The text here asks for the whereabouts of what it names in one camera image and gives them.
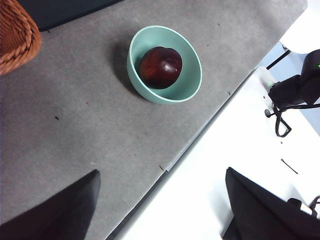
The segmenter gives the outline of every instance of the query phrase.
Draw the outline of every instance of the wicker basket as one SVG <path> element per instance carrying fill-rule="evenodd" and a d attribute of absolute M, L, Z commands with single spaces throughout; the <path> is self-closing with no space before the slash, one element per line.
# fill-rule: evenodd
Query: wicker basket
<path fill-rule="evenodd" d="M 41 35 L 35 22 L 16 0 L 0 0 L 0 75 L 33 59 Z"/>

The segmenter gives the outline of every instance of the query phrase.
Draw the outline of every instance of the mint green bowl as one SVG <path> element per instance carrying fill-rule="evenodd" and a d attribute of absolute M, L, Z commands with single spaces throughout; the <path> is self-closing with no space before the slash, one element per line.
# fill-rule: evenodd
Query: mint green bowl
<path fill-rule="evenodd" d="M 165 89 L 147 87 L 137 71 L 145 53 L 158 46 L 175 49 L 182 58 L 179 78 Z M 138 93 L 158 104 L 181 103 L 191 99 L 198 92 L 202 81 L 201 64 L 194 48 L 181 34 L 165 26 L 147 26 L 134 35 L 127 55 L 126 68 Z"/>

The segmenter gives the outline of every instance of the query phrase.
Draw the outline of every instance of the black cable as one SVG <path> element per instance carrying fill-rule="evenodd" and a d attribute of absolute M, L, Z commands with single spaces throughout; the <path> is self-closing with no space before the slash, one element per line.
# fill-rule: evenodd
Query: black cable
<path fill-rule="evenodd" d="M 315 199 L 310 203 L 309 208 L 314 210 L 316 208 L 316 205 L 320 204 L 320 202 L 318 202 L 319 199 L 320 199 L 320 195 L 315 197 Z"/>
<path fill-rule="evenodd" d="M 267 118 L 270 118 L 273 115 L 276 115 L 276 121 L 275 121 L 275 134 L 278 137 L 284 138 L 285 136 L 287 136 L 292 128 L 285 122 L 285 120 L 283 120 L 282 118 L 282 113 L 289 110 L 289 109 L 315 109 L 315 108 L 320 108 L 320 103 L 317 104 L 303 104 L 303 105 L 292 105 L 292 106 L 287 106 L 285 108 L 282 108 L 281 110 L 278 110 L 278 107 L 276 105 L 273 105 L 273 113 L 267 115 Z M 283 123 L 285 125 L 285 127 L 287 128 L 287 131 L 280 135 L 279 134 L 279 126 L 280 126 L 280 122 Z"/>

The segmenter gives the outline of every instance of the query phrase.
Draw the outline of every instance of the gray surface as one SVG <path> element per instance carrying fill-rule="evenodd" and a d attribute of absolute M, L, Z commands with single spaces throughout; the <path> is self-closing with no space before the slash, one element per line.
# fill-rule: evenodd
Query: gray surface
<path fill-rule="evenodd" d="M 38 56 L 1 79 L 1 222 L 98 169 L 86 239 L 104 240 L 305 6 L 126 0 L 44 32 Z M 154 104 L 130 85 L 128 46 L 147 25 L 173 28 L 194 46 L 203 82 L 193 99 Z"/>

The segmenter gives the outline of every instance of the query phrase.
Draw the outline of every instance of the red apple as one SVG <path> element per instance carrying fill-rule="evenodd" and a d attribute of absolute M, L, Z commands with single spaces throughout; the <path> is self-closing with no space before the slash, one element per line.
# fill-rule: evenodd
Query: red apple
<path fill-rule="evenodd" d="M 165 89 L 177 81 L 181 69 L 182 59 L 176 50 L 157 46 L 141 59 L 139 76 L 148 87 Z"/>

